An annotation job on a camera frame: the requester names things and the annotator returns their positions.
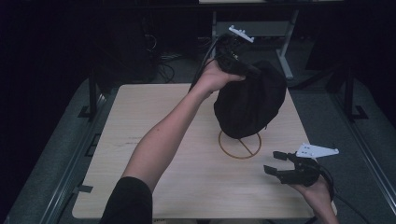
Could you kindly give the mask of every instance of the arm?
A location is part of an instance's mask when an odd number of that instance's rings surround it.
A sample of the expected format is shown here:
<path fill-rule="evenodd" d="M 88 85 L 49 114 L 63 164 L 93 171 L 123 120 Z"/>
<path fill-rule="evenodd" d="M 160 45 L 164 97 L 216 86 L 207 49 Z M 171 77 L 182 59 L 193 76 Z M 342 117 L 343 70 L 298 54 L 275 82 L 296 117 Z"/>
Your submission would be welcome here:
<path fill-rule="evenodd" d="M 337 216 L 332 210 L 332 200 L 326 180 L 320 176 L 318 181 L 310 187 L 304 185 L 290 185 L 299 191 L 309 206 L 314 210 L 315 216 L 323 224 L 338 224 Z"/>
<path fill-rule="evenodd" d="M 243 79 L 222 72 L 216 61 L 208 64 L 192 90 L 141 139 L 122 177 L 136 177 L 145 182 L 151 192 L 154 191 L 204 99 L 229 81 Z"/>

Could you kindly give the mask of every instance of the table leg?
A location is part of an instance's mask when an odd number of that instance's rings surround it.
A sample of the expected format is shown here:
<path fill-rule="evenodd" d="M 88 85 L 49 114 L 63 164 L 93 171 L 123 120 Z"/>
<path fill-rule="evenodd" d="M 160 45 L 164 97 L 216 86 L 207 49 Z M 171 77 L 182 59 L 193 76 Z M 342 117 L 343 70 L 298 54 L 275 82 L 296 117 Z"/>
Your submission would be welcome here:
<path fill-rule="evenodd" d="M 295 22 L 297 21 L 298 13 L 299 13 L 298 9 L 294 10 L 288 25 L 288 29 L 285 34 L 285 42 L 281 49 L 276 50 L 276 56 L 280 61 L 280 65 L 282 66 L 283 73 L 285 74 L 287 79 L 293 78 L 293 73 L 291 72 L 288 61 L 286 60 L 286 51 L 288 49 L 289 42 L 291 40 L 291 35 L 293 34 L 294 25 Z"/>

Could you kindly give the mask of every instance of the black sleeve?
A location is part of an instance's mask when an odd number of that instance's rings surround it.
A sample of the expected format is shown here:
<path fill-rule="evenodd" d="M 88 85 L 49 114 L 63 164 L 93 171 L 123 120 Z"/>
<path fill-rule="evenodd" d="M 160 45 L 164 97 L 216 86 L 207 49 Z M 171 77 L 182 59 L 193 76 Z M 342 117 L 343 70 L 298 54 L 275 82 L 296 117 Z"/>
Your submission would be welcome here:
<path fill-rule="evenodd" d="M 121 178 L 108 199 L 100 223 L 152 224 L 149 187 L 134 177 Z"/>

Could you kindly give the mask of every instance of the wooden board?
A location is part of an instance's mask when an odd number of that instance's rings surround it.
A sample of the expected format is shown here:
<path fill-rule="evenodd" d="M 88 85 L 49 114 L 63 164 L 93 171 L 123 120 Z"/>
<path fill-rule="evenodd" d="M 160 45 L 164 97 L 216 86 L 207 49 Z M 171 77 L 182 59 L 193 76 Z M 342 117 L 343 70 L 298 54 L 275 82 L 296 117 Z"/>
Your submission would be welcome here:
<path fill-rule="evenodd" d="M 92 192 L 80 192 L 74 217 L 99 218 L 136 144 L 187 93 L 190 84 L 125 85 L 118 92 L 84 179 Z M 154 218 L 288 218 L 312 217 L 302 196 L 267 175 L 263 165 L 281 170 L 292 163 L 275 160 L 273 151 L 295 152 L 308 143 L 304 127 L 287 92 L 278 116 L 262 130 L 262 149 L 247 160 L 226 155 L 219 147 L 220 127 L 213 93 L 200 107 L 178 153 L 153 193 Z M 259 144 L 257 135 L 243 139 Z M 223 135 L 221 142 L 242 148 Z"/>

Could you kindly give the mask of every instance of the black cloth bag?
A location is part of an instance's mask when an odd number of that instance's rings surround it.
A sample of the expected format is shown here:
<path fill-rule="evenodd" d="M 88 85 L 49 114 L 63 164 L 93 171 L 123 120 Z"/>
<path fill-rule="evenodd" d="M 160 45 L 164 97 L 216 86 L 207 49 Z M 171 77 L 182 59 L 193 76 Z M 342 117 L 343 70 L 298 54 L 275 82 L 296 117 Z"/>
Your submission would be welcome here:
<path fill-rule="evenodd" d="M 285 76 L 267 61 L 253 66 L 261 70 L 259 77 L 247 76 L 243 81 L 229 82 L 219 91 L 214 103 L 220 128 L 234 139 L 258 133 L 277 115 L 285 101 Z"/>

